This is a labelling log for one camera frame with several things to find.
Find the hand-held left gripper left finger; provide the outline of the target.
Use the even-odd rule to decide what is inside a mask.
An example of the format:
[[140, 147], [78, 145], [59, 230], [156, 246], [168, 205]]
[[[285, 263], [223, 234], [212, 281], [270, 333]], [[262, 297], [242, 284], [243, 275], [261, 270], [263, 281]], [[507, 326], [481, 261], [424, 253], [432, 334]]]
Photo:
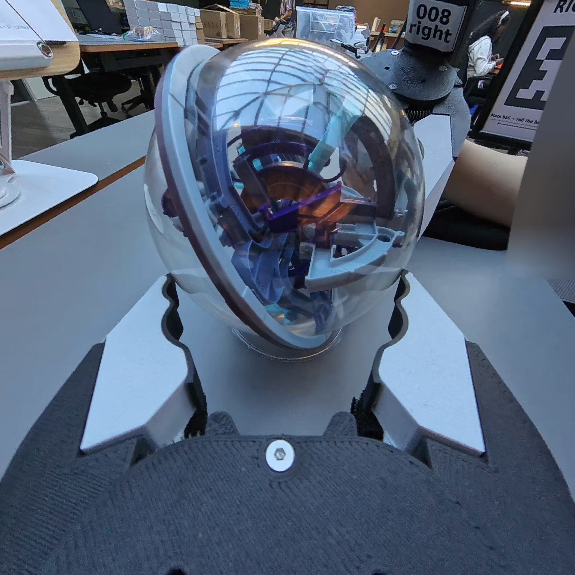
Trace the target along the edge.
[[205, 394], [181, 341], [179, 298], [171, 274], [160, 277], [106, 335], [80, 450], [94, 453], [141, 438], [160, 449], [192, 420], [202, 434]]

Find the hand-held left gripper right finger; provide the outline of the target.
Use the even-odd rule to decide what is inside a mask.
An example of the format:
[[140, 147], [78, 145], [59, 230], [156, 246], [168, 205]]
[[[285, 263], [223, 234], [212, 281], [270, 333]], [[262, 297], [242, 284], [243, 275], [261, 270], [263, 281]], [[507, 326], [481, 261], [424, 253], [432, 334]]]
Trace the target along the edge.
[[388, 325], [351, 413], [358, 434], [408, 454], [432, 440], [471, 456], [485, 453], [462, 331], [415, 276], [402, 272]]

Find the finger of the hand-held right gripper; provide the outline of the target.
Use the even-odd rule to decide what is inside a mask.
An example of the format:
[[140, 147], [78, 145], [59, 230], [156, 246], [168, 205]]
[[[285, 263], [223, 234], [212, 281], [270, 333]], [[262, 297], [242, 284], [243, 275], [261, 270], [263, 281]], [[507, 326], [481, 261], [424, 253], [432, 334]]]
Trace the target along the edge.
[[447, 114], [430, 114], [413, 126], [417, 150], [422, 152], [421, 176], [416, 183], [414, 215], [417, 237], [428, 227], [455, 165], [451, 121]]

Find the clear plastic ball stand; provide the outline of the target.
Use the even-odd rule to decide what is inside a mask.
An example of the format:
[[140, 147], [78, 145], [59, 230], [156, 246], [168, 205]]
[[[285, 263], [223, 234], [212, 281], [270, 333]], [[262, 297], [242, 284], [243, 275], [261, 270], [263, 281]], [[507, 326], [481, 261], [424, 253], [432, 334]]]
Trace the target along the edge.
[[319, 347], [313, 349], [292, 349], [270, 343], [262, 337], [252, 333], [248, 334], [238, 329], [231, 329], [231, 333], [234, 337], [241, 341], [247, 349], [255, 355], [271, 361], [284, 363], [311, 361], [327, 354], [339, 344], [345, 331], [346, 328], [341, 328], [332, 332], [327, 340]]

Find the clear plastic maze ball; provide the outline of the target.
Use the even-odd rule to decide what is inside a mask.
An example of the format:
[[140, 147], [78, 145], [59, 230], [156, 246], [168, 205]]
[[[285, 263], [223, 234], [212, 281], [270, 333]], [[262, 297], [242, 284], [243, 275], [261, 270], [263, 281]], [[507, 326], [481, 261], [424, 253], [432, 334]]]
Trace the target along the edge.
[[156, 92], [144, 194], [177, 285], [228, 326], [320, 349], [406, 268], [426, 196], [391, 90], [299, 39], [183, 49]]

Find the person's right forearm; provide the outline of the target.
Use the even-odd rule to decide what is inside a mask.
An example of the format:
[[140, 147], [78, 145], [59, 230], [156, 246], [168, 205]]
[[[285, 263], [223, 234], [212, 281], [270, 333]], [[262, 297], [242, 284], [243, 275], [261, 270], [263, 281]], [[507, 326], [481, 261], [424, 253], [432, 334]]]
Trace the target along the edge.
[[477, 217], [511, 228], [528, 161], [465, 140], [442, 198]]

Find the black wrist rest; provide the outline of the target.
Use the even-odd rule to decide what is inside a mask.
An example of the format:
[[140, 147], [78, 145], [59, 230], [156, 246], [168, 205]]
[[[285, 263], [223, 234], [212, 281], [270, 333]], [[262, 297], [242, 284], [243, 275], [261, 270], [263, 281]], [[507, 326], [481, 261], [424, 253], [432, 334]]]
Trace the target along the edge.
[[473, 248], [506, 251], [509, 228], [468, 213], [442, 199], [423, 236]]

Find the clear storage bin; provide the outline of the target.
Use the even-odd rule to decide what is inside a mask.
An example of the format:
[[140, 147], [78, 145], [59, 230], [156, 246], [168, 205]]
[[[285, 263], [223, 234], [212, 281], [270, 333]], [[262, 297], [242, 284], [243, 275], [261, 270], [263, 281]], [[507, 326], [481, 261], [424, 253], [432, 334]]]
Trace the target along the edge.
[[370, 28], [358, 24], [356, 8], [340, 5], [335, 10], [316, 6], [296, 6], [296, 37], [330, 45], [332, 41], [350, 46], [370, 40]]

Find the black white marker sign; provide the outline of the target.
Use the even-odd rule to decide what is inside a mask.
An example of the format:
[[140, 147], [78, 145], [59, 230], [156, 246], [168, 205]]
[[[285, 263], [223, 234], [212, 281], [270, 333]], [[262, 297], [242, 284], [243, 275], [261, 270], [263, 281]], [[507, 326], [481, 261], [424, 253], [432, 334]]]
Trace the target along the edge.
[[574, 35], [574, 1], [532, 1], [470, 137], [530, 149]]

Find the brown cardboard box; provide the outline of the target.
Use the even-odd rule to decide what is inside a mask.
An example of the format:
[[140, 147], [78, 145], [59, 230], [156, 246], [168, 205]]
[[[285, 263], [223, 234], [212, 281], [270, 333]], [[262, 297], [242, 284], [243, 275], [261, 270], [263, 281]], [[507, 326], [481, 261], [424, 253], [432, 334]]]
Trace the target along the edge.
[[223, 9], [201, 9], [204, 34], [212, 39], [240, 39], [240, 15]]
[[257, 15], [240, 14], [240, 34], [241, 38], [247, 40], [263, 40], [264, 18]]

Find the white document stand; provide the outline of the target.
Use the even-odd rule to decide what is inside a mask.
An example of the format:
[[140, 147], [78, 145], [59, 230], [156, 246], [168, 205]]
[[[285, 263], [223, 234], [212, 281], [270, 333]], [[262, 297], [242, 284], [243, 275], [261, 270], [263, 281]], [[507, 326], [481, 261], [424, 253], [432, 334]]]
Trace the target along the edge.
[[[63, 5], [58, 8], [69, 23]], [[98, 177], [48, 164], [12, 157], [11, 96], [13, 81], [43, 78], [71, 72], [80, 60], [75, 41], [42, 40], [11, 8], [1, 23], [1, 239], [32, 222], [52, 208], [88, 190]]]

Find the stack of white boxes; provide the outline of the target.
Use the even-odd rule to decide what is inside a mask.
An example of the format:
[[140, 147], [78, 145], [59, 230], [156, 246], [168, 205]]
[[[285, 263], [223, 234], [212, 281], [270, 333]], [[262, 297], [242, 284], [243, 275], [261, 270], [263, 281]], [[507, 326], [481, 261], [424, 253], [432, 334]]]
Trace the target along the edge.
[[201, 18], [197, 2], [191, 6], [169, 2], [123, 1], [129, 30], [128, 41], [198, 45]]

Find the wooden desk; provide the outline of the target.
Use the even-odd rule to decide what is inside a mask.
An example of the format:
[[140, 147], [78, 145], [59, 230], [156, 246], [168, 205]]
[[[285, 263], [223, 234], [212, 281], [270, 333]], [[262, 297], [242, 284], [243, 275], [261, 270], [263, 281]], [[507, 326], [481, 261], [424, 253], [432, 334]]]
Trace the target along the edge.
[[[87, 40], [87, 36], [81, 37], [80, 60], [76, 67], [60, 75], [73, 78], [93, 71], [126, 75], [132, 86], [128, 92], [114, 97], [113, 102], [118, 112], [113, 113], [104, 105], [105, 112], [118, 120], [115, 115], [121, 113], [124, 118], [130, 118], [131, 113], [140, 107], [145, 111], [153, 110], [156, 88], [163, 71], [175, 55], [184, 49], [176, 43], [102, 43], [97, 40], [89, 44]], [[80, 110], [88, 124], [100, 117], [99, 109], [89, 104], [81, 104]]]

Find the black office chair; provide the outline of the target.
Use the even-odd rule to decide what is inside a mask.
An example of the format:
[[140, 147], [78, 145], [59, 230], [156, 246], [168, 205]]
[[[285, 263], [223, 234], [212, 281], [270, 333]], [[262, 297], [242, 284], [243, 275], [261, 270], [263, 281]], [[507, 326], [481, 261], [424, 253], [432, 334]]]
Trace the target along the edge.
[[[93, 71], [73, 78], [56, 75], [43, 77], [42, 80], [44, 87], [53, 96], [60, 98], [71, 120], [74, 132], [70, 134], [70, 139], [118, 123], [118, 119], [105, 112], [104, 105], [107, 105], [111, 112], [118, 112], [113, 102], [114, 97], [128, 92], [132, 86], [131, 80], [118, 72]], [[100, 117], [88, 124], [80, 110], [81, 104], [97, 107]]]

